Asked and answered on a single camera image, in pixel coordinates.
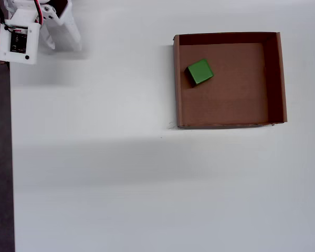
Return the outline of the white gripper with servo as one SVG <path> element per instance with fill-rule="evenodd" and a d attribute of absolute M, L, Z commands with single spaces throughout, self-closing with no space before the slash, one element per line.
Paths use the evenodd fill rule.
<path fill-rule="evenodd" d="M 72 2 L 66 0 L 38 1 L 43 14 L 40 36 L 52 50 L 81 51 L 81 35 L 72 14 Z M 11 13 L 18 8 L 34 9 L 34 1 L 5 1 Z"/>

